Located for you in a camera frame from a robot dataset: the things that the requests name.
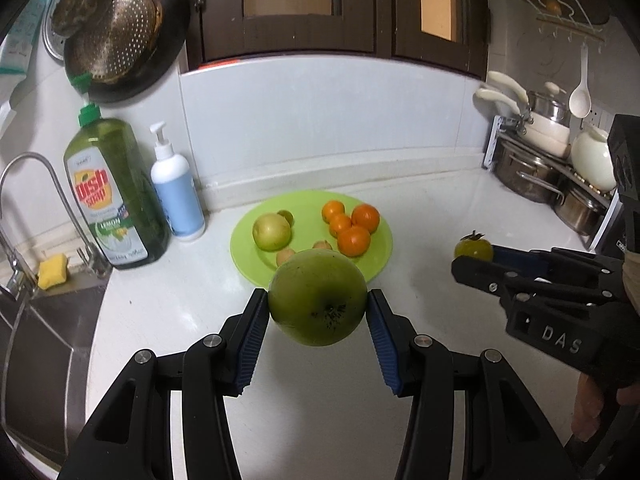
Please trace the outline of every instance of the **wall outlet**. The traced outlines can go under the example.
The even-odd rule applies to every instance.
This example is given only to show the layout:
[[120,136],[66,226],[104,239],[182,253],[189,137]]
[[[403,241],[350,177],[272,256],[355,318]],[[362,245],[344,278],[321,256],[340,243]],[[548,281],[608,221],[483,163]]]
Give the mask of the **wall outlet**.
[[599,103],[591,103],[589,115],[580,122],[580,129],[583,130],[586,124],[592,124],[608,132],[613,123],[614,114],[605,110]]

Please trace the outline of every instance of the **white kettle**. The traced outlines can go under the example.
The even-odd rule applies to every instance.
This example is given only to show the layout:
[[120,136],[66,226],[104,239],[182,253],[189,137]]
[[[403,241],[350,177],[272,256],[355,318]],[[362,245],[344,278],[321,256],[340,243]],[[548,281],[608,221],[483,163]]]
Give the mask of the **white kettle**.
[[575,171],[600,191],[611,191],[616,187],[613,163],[607,145],[609,134],[592,124],[576,137],[571,145],[571,160]]

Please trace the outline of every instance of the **pot handle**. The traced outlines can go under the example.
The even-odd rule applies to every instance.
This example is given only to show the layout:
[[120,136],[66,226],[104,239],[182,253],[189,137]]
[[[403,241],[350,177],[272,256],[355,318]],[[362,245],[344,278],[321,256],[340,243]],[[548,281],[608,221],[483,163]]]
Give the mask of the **pot handle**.
[[511,99],[510,97],[507,97],[502,92],[498,92],[497,90],[491,90],[489,88],[479,88],[474,92],[474,95],[478,99],[484,99],[485,101],[492,101],[494,103],[504,103],[511,109],[511,111],[514,114],[520,115],[520,108],[518,107],[517,102]]
[[523,171],[516,171],[516,175],[519,176],[520,178],[523,178],[524,180],[528,180],[532,184],[537,184],[538,186],[548,189],[549,191],[553,191],[556,195],[560,197],[560,200],[562,200],[562,203],[564,203],[564,193],[560,191],[556,186],[553,186],[552,184],[545,182],[541,178],[524,173]]
[[529,104],[527,91],[513,77],[503,74],[502,72],[489,70],[489,72],[486,73],[486,80],[507,87],[513,91],[523,103]]
[[517,156],[513,155],[513,153],[509,154],[509,158],[513,161],[513,162],[517,162],[518,164],[520,164],[521,166],[524,166],[525,168],[529,168],[530,170],[535,171],[536,167],[532,166],[530,164],[527,164],[524,160],[520,160]]

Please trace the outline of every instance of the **bottle label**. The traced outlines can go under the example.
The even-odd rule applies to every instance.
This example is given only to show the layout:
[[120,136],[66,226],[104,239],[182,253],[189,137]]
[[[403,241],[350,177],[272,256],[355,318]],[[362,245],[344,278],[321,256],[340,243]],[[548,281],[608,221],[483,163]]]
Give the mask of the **bottle label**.
[[190,173],[154,187],[174,235],[189,236],[202,228],[204,215]]
[[80,211],[113,265],[130,264],[148,256],[122,201],[100,149],[85,148],[66,162]]

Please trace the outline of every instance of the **kitchen faucet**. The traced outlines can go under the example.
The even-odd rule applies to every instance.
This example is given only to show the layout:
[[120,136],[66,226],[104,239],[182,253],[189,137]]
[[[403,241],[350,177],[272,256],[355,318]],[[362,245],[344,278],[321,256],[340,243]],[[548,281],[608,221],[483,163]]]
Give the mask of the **kitchen faucet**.
[[[108,272],[110,264],[102,255],[100,249],[98,249],[98,247],[89,240],[85,232],[82,230],[82,226],[78,222],[78,219],[74,215],[74,212],[65,197],[65,193],[60,185],[60,181],[56,176],[53,166],[39,153],[21,153],[14,157],[14,159],[11,160],[4,168],[2,175],[0,175],[0,219],[2,218],[2,186],[4,186],[6,176],[14,164],[18,163],[20,160],[24,160],[25,158],[34,158],[35,160],[39,160],[44,167],[47,168],[47,171],[49,171],[53,184],[58,192],[58,196],[60,197],[60,200],[62,200],[62,204],[64,205],[72,224],[76,228],[76,232],[78,232],[79,237],[84,242],[84,251],[82,251],[81,248],[78,248],[78,255],[91,272],[100,278],[103,277]],[[27,290],[30,295],[36,293],[38,290],[38,280],[36,279],[35,273],[31,270],[31,267],[18,252],[16,247],[14,247],[8,240],[2,226],[0,226],[0,246],[4,251],[4,254],[6,254],[9,264],[13,270],[13,274],[9,279],[9,282],[6,285],[0,285],[0,292],[14,301],[17,300],[18,294],[23,289]]]

